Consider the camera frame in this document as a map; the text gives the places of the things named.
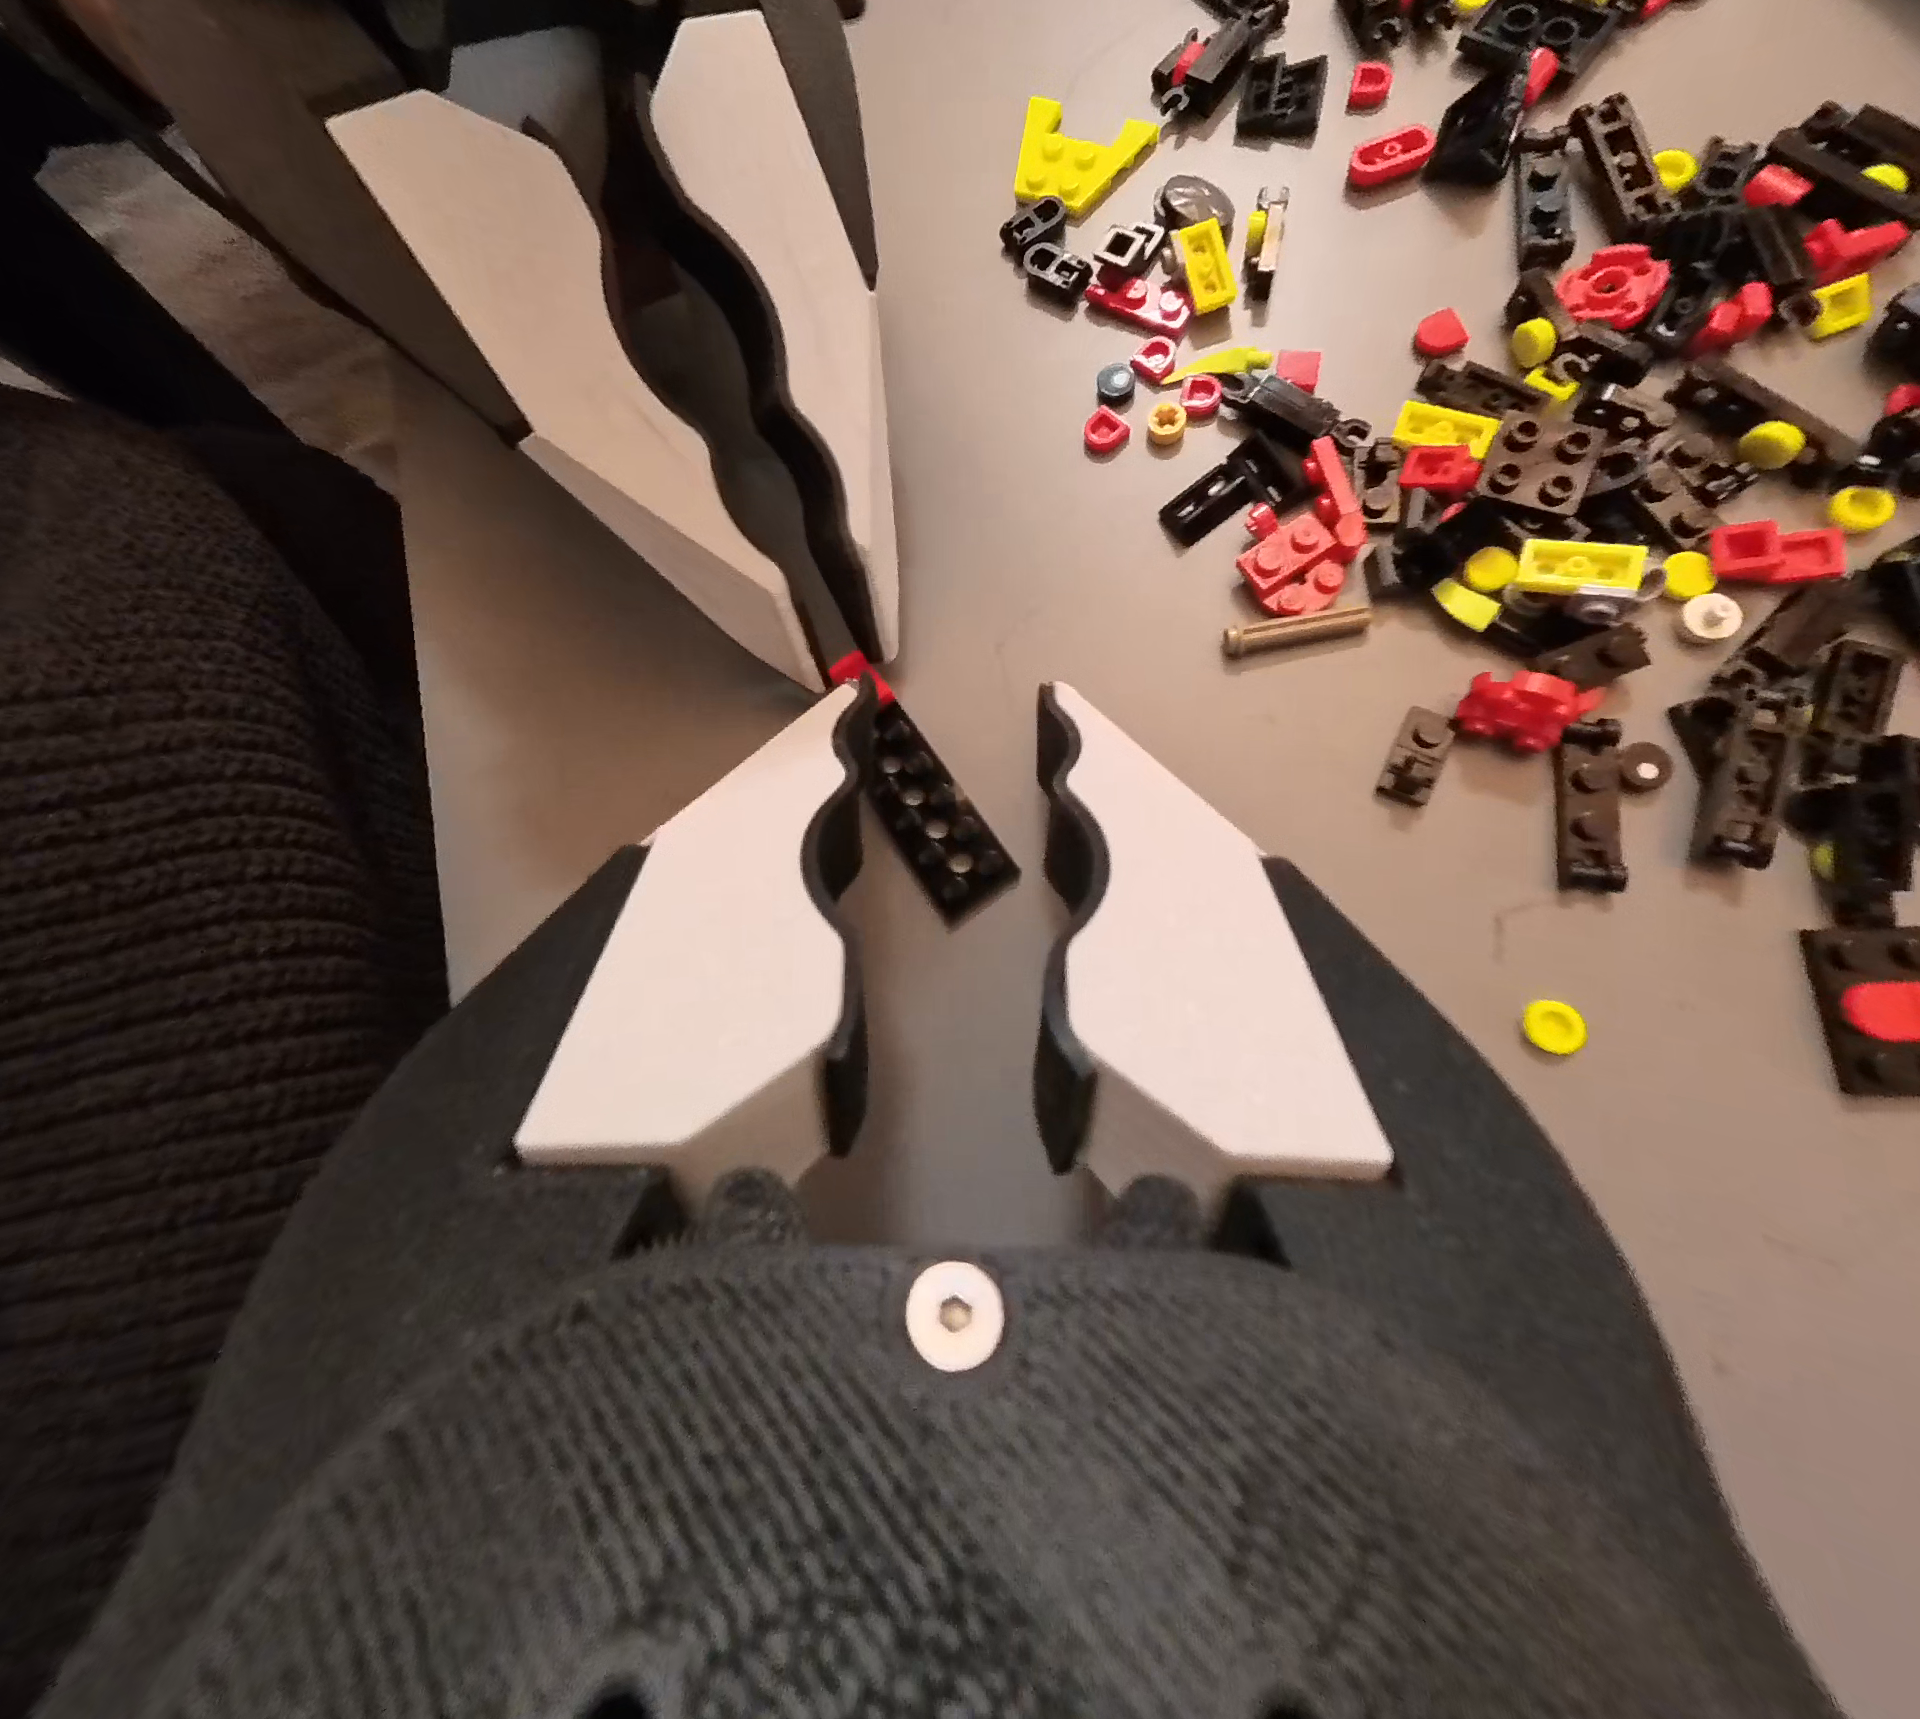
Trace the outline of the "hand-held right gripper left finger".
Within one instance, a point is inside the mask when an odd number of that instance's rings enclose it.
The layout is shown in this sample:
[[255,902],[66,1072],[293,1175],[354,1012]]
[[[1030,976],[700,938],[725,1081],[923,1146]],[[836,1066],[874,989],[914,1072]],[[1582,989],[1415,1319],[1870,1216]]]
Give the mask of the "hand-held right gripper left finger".
[[637,844],[630,888],[514,1126],[529,1169],[801,1186],[869,1113],[862,853],[874,682],[846,682]]

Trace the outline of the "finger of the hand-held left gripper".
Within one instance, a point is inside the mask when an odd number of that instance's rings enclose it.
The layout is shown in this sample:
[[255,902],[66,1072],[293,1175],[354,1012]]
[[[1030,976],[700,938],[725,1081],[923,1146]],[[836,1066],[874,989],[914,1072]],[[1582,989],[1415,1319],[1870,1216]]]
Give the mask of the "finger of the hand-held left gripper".
[[901,657],[880,307],[766,12],[679,23],[637,129],[679,242],[739,326],[750,413],[796,484],[810,561],[880,667]]
[[437,95],[342,113],[329,141],[504,381],[519,461],[750,662],[822,696],[787,576],[729,523],[708,436],[619,346],[602,218],[569,161]]

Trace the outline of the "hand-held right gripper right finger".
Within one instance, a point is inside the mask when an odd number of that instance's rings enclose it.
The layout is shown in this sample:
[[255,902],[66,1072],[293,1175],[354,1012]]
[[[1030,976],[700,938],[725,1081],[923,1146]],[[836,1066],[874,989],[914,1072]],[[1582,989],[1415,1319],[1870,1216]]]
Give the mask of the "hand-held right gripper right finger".
[[1050,1175],[1382,1186],[1398,1154],[1283,925],[1275,857],[1078,687],[1036,687]]

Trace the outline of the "black holed lego plate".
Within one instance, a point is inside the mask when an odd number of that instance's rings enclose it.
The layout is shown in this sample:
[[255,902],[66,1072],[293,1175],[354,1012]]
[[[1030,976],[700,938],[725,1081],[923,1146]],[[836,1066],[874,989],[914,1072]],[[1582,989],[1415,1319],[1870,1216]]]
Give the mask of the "black holed lego plate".
[[894,844],[901,868],[914,874],[914,888],[947,930],[959,930],[1001,888],[1019,883],[1012,853],[995,837],[995,825],[959,793],[959,776],[947,773],[947,761],[930,744],[930,730],[909,717],[901,700],[874,704],[862,801],[880,837]]

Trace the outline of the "pile of lego pieces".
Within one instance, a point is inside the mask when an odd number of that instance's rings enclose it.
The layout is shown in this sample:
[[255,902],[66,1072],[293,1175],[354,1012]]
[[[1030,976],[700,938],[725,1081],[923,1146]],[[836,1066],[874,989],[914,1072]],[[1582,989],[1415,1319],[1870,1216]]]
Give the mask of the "pile of lego pieces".
[[1770,143],[1651,153],[1628,95],[1542,113],[1622,34],[1693,0],[1333,0],[1349,34],[1349,117],[1377,117],[1398,53],[1459,44],[1438,123],[1345,158],[1345,199],[1403,184],[1512,206],[1503,365],[1471,320],[1409,326],[1415,389],[1372,426],[1320,399],[1320,352],[1230,346],[1264,307],[1283,191],[1251,207],[1167,176],[1141,223],[1069,249],[1164,129],[1231,100],[1231,143],[1311,143],[1333,61],[1280,53],[1283,0],[1197,0],[1147,73],[1147,123],[1061,141],[1019,123],[1001,254],[1024,296],[1141,346],[1098,375],[1082,451],[1178,451],[1215,413],[1231,447],[1164,535],[1239,523],[1251,619],[1220,657],[1366,634],[1372,602],[1423,602],[1497,662],[1462,700],[1409,704],[1377,801],[1423,810],[1459,739],[1549,761],[1553,888],[1622,895],[1622,807],[1693,765],[1693,868],[1770,868],[1808,853],[1824,930],[1797,938],[1840,1101],[1916,1101],[1916,286],[1877,273],[1916,249],[1916,123],[1815,102]]

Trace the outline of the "person's black knit sweater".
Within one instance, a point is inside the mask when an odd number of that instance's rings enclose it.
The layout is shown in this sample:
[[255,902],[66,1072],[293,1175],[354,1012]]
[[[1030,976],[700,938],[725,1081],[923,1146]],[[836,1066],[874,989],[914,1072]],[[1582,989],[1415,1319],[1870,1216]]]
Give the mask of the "person's black knit sweater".
[[400,504],[203,399],[7,176],[0,1699],[132,1561],[354,1113],[443,1012]]

